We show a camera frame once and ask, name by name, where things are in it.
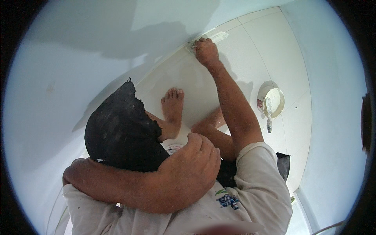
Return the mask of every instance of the tile grout line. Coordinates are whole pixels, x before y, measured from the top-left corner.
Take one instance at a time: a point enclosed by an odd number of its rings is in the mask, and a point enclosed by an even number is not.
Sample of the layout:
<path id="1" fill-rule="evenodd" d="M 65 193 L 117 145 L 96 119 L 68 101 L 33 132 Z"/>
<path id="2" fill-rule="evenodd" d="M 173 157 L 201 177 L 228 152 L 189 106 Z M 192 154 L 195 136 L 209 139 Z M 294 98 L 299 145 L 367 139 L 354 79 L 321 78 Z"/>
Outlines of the tile grout line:
<path id="1" fill-rule="evenodd" d="M 273 15 L 273 14 L 276 14 L 276 13 L 279 13 L 279 12 L 274 12 L 274 13 L 270 13 L 270 14 L 267 14 L 267 15 Z M 267 16 L 267 15 L 263 15 L 263 16 L 260 16 L 260 17 L 254 18 L 254 19 L 252 19 L 252 20 L 260 19 L 261 17 Z M 248 23 L 248 22 L 251 22 L 252 20 L 249 20 L 249 21 L 244 22 L 244 23 L 240 22 L 240 24 L 246 24 L 246 23 Z"/>
<path id="2" fill-rule="evenodd" d="M 259 56 L 260 56 L 260 58 L 261 58 L 261 60 L 262 60 L 262 63 L 264 64 L 264 66 L 265 66 L 265 69 L 266 69 L 266 72 L 268 72 L 268 76 L 269 76 L 269 79 L 273 82 L 273 80 L 271 79 L 271 77 L 270 77 L 270 73 L 269 73 L 269 70 L 268 70 L 268 68 L 266 67 L 266 64 L 265 64 L 265 62 L 264 62 L 264 59 L 262 58 L 262 56 L 261 56 L 261 54 L 260 54 L 260 52 L 259 52 L 259 50 L 258 50 L 258 48 L 257 48 L 257 46 L 256 46 L 256 44 L 253 42 L 253 40 L 252 40 L 252 38 L 251 38 L 251 36 L 249 35 L 249 33 L 247 32 L 247 30 L 244 28 L 244 25 L 243 24 L 241 24 L 241 26 L 243 27 L 243 29 L 244 29 L 244 31 L 247 33 L 247 35 L 248 35 L 248 37 L 249 37 L 249 39 L 251 39 L 251 42 L 253 43 L 253 45 L 255 46 L 255 48 L 256 48 L 256 50 L 257 50 L 257 52 L 259 53 Z"/>
<path id="3" fill-rule="evenodd" d="M 283 116 L 282 116 L 282 113 L 281 113 L 281 119 L 282 119 L 282 126 L 283 126 L 283 134 L 285 135 L 285 148 L 286 148 L 286 154 L 287 153 L 287 142 L 286 142 L 286 129 L 285 129 L 285 124 L 283 123 Z"/>
<path id="4" fill-rule="evenodd" d="M 309 91 L 309 96 L 311 96 L 311 90 L 310 88 L 308 88 L 307 90 L 305 90 L 303 92 L 303 94 L 301 96 L 299 96 L 299 98 L 297 98 L 290 106 L 288 106 L 286 109 L 284 108 L 281 112 L 281 114 L 285 111 L 287 111 L 293 104 L 295 104 L 307 91 Z"/>
<path id="5" fill-rule="evenodd" d="M 235 26 L 234 28 L 236 28 L 236 27 L 239 27 L 239 26 L 241 26 L 241 24 L 239 24 L 239 25 Z M 234 28 L 231 28 L 231 29 L 234 29 Z M 225 31 L 225 33 L 227 33 L 228 31 L 230 31 L 231 29 L 229 29 L 229 30 Z"/>
<path id="6" fill-rule="evenodd" d="M 286 18 L 286 16 L 285 16 L 285 14 L 283 13 L 283 11 L 282 11 L 282 9 L 281 8 L 279 8 L 279 10 L 282 12 L 282 15 L 283 15 L 283 17 L 285 18 L 285 20 L 287 21 L 287 23 L 288 23 L 288 25 L 290 26 L 290 28 L 291 28 L 291 25 L 290 25 L 290 22 L 287 20 L 287 18 Z M 296 43 L 298 44 L 298 46 L 299 46 L 299 50 L 300 50 L 300 54 L 302 55 L 302 58 L 303 58 L 303 62 L 304 62 L 304 67 L 305 67 L 305 69 L 306 69 L 306 74 L 307 74 L 307 80 L 308 80 L 308 86 L 309 86 L 309 90 L 311 90 L 311 86 L 310 86 L 310 84 L 309 84 L 309 78 L 308 78 L 308 70 L 307 70 L 307 65 L 306 65 L 306 62 L 305 62 L 305 60 L 304 60 L 304 56 L 303 56 L 303 52 L 302 52 L 302 48 L 300 47 L 300 44 L 299 44 L 299 42 L 298 42 L 298 39 L 296 38 L 296 35 L 295 35 L 295 33 L 294 33 L 294 31 L 293 31 L 293 29 L 291 28 L 291 31 L 293 32 L 293 35 L 294 35 L 294 37 L 295 37 L 295 40 L 296 40 Z"/>

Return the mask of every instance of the bare foot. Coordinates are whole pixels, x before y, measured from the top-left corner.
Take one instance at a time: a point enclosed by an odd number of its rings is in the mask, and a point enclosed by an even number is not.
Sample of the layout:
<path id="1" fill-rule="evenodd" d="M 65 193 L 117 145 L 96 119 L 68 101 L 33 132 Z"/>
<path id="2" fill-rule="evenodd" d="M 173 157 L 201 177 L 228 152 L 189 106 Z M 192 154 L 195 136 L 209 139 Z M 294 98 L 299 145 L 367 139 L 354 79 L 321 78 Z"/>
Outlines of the bare foot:
<path id="1" fill-rule="evenodd" d="M 175 139 L 182 126 L 184 92 L 170 88 L 161 99 L 164 120 L 167 122 L 166 139 Z"/>
<path id="2" fill-rule="evenodd" d="M 209 114 L 206 118 L 204 118 L 203 120 L 193 125 L 193 127 L 191 128 L 191 131 L 194 133 L 202 133 L 208 127 L 209 128 L 214 127 L 218 129 L 225 124 L 226 124 L 226 121 L 223 118 L 221 107 L 218 107 L 211 114 Z"/>

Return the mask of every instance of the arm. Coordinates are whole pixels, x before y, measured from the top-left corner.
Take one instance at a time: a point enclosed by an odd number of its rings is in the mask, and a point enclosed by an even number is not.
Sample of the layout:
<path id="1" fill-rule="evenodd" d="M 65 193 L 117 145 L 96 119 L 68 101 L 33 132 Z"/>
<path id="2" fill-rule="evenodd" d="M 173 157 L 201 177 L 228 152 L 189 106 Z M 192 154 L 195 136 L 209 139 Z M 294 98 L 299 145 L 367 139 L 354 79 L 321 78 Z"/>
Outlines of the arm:
<path id="1" fill-rule="evenodd" d="M 250 143 L 263 142 L 260 125 L 238 85 L 219 60 L 216 45 L 208 39 L 196 42 L 196 58 L 214 78 L 223 117 L 238 154 Z"/>
<path id="2" fill-rule="evenodd" d="M 188 134 L 188 143 L 167 158 L 155 172 L 137 172 L 77 159 L 63 174 L 95 200 L 122 203 L 149 213 L 172 213 L 198 201 L 214 185 L 220 153 L 199 134 Z"/>

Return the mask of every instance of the fist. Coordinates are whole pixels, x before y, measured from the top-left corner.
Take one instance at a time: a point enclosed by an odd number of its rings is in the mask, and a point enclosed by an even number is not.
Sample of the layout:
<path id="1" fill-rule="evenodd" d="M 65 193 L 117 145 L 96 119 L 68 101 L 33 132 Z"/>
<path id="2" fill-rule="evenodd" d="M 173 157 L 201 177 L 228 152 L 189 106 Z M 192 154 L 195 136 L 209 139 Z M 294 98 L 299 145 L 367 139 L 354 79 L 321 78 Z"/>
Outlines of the fist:
<path id="1" fill-rule="evenodd" d="M 200 38 L 196 41 L 194 51 L 197 60 L 206 68 L 219 62 L 217 46 L 210 38 Z"/>

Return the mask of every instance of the leg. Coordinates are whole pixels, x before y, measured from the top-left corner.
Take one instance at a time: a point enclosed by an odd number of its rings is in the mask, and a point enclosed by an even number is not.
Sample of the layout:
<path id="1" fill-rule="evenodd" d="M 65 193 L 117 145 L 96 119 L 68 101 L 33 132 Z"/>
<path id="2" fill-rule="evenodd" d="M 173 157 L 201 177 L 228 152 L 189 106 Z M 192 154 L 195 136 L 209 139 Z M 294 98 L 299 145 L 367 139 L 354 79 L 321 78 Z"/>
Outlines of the leg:
<path id="1" fill-rule="evenodd" d="M 236 155 L 231 136 L 217 130 L 225 123 L 221 107 L 218 107 L 204 120 L 193 125 L 192 132 L 206 136 L 216 148 L 219 148 L 223 160 L 233 161 Z"/>
<path id="2" fill-rule="evenodd" d="M 167 139 L 175 139 L 179 134 L 182 125 L 182 111 L 183 111 L 184 92 L 182 89 L 169 89 L 165 96 L 161 99 L 162 112 L 165 120 L 159 119 L 153 114 L 146 112 L 152 119 L 158 122 L 162 128 L 162 135 L 159 137 L 161 142 Z"/>

